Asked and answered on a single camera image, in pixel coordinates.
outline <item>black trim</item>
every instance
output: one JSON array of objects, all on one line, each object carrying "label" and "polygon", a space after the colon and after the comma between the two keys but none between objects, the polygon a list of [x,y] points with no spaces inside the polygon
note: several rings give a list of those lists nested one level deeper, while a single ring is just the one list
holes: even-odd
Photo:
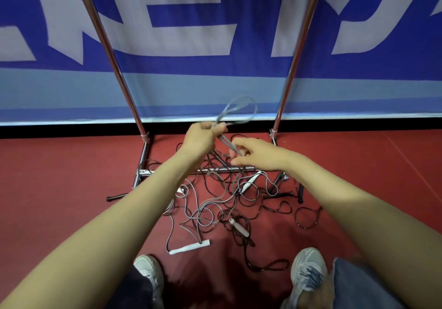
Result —
[{"label": "black trim", "polygon": [[[191,123],[144,124],[152,134],[184,134]],[[273,121],[251,121],[229,127],[231,133],[268,132]],[[442,118],[335,119],[282,121],[279,132],[340,132],[442,129]],[[138,135],[135,123],[1,126],[0,138]]]}]

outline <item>hand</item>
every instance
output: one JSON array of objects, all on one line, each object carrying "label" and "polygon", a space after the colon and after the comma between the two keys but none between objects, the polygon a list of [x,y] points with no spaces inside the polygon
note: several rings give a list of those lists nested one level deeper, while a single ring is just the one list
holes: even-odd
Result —
[{"label": "hand", "polygon": [[240,156],[229,151],[233,166],[254,166],[263,171],[284,170],[289,150],[255,138],[235,138],[232,144],[239,146]]},{"label": "hand", "polygon": [[204,156],[215,149],[215,138],[227,132],[226,123],[213,126],[213,122],[205,121],[192,124],[186,133],[181,153],[191,157],[194,168],[199,168]]}]

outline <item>dark pants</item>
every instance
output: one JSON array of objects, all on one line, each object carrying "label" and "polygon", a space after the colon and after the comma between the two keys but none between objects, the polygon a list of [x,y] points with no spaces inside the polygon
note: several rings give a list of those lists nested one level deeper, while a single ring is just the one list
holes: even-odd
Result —
[{"label": "dark pants", "polygon": [[152,309],[153,288],[149,279],[132,267],[106,304],[105,309]]}]

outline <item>white sneaker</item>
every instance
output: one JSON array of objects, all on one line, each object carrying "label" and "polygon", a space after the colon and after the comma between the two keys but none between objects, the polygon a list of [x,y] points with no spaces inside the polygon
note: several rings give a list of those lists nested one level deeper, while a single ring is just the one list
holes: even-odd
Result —
[{"label": "white sneaker", "polygon": [[303,290],[318,289],[327,275],[327,267],[321,253],[314,247],[301,250],[293,261],[290,270],[293,290],[290,297],[281,304],[281,308],[296,308]]},{"label": "white sneaker", "polygon": [[164,275],[160,263],[152,256],[142,255],[135,259],[134,266],[141,275],[147,277],[152,284],[152,303],[154,308],[164,308],[162,298]]}]

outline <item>red sports floor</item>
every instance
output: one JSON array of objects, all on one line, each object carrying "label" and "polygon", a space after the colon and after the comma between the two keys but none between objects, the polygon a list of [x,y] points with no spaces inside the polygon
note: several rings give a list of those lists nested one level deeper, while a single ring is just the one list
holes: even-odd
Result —
[{"label": "red sports floor", "polygon": [[[164,161],[182,139],[156,136],[150,158]],[[285,133],[278,142],[442,232],[442,130]],[[109,207],[106,196],[130,189],[141,146],[139,136],[0,140],[0,300],[58,244]],[[280,191],[292,189],[290,180]],[[196,190],[200,202],[209,198],[201,177]],[[317,206],[309,193],[304,200]],[[270,206],[278,203],[269,201]],[[252,216],[257,208],[240,210]],[[183,219],[183,209],[176,212],[175,221]],[[221,224],[204,236],[211,239],[209,247],[169,256],[164,245],[170,226],[170,219],[162,217],[141,250],[157,256],[164,267],[166,307],[277,307],[290,293],[290,271],[249,271],[243,249]],[[310,230],[297,227],[293,214],[265,210],[251,226],[256,248],[247,254],[257,265],[292,260],[309,246],[323,253],[329,267],[336,256],[357,255],[326,212]],[[190,243],[191,235],[175,225],[169,247]]]}]

